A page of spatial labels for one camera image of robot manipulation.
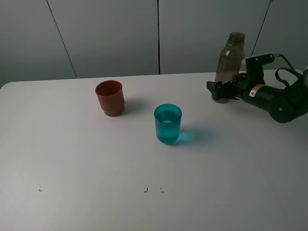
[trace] plastic cup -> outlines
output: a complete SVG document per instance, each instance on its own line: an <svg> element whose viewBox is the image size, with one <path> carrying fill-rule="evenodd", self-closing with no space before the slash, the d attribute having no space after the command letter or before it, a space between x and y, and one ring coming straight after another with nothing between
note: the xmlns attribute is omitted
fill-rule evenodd
<svg viewBox="0 0 308 231"><path fill-rule="evenodd" d="M182 111L176 105L163 104L154 111L156 136L165 144L173 144L180 135Z"/></svg>
<svg viewBox="0 0 308 231"><path fill-rule="evenodd" d="M101 108L107 116L119 116L124 111L122 84L115 80L100 83L95 88Z"/></svg>

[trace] plastic bottle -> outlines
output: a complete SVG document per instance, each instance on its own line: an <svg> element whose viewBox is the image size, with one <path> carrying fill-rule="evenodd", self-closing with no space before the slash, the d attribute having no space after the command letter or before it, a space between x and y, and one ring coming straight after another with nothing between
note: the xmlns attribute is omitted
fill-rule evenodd
<svg viewBox="0 0 308 231"><path fill-rule="evenodd" d="M239 74L242 60L245 58L244 45L245 34L233 32L230 34L227 44L222 49L215 77L215 82L226 83ZM229 99L215 100L218 103L227 103Z"/></svg>

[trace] glass of water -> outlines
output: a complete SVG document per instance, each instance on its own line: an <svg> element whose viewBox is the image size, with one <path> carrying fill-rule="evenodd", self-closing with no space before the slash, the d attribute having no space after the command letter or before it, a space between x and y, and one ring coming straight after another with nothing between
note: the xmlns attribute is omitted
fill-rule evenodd
<svg viewBox="0 0 308 231"><path fill-rule="evenodd" d="M182 111L176 105L163 104L154 111L156 136L162 143L172 144L180 135Z"/></svg>

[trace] red cup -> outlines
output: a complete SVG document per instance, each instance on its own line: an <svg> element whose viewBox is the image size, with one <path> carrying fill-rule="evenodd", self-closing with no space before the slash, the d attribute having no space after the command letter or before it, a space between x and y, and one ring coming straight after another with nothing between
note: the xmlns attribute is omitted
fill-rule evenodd
<svg viewBox="0 0 308 231"><path fill-rule="evenodd" d="M95 88L101 108L107 116L119 116L124 111L122 84L115 80L100 83Z"/></svg>

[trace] black cable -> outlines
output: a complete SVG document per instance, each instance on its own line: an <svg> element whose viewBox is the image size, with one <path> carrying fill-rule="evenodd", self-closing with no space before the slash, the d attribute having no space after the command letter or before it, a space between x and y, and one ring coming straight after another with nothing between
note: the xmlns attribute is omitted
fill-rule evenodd
<svg viewBox="0 0 308 231"><path fill-rule="evenodd" d="M287 72L290 72L292 75L295 75L298 79L302 76L300 73L298 73L297 71L295 71L295 70L293 70L293 69L290 69L290 68L287 68L287 67L281 67L281 68L279 68L279 69L275 72L275 77L276 77L276 79L277 79L279 82L283 83L286 87L289 87L290 84L289 84L286 80L280 78L280 76L279 76L279 74L278 74L278 72L279 72L280 70L285 70L285 71L287 71Z"/></svg>
<svg viewBox="0 0 308 231"><path fill-rule="evenodd" d="M298 73L298 72L294 69L294 67L292 66L292 64L289 62L289 60L288 60L283 54L276 54L276 55L277 55L278 57L282 57L282 58L285 60L285 62L290 66L290 68L287 68L287 67L281 67L281 68L279 68L279 69L275 72L275 77L276 77L276 79L277 79L279 82L283 83L286 87L289 87L290 84L289 84L286 80L280 78L278 72L279 72L280 70L285 70L285 71L290 72L291 74L295 75L295 76L297 77L297 79L299 79L299 78L301 77L301 74Z"/></svg>
<svg viewBox="0 0 308 231"><path fill-rule="evenodd" d="M278 55L279 55L279 57L282 57L282 58L285 60L285 62L289 65L289 67L290 67L292 70L295 71L295 69L294 69L294 67L292 66L292 64L289 62L289 60L288 60L283 54L278 54Z"/></svg>

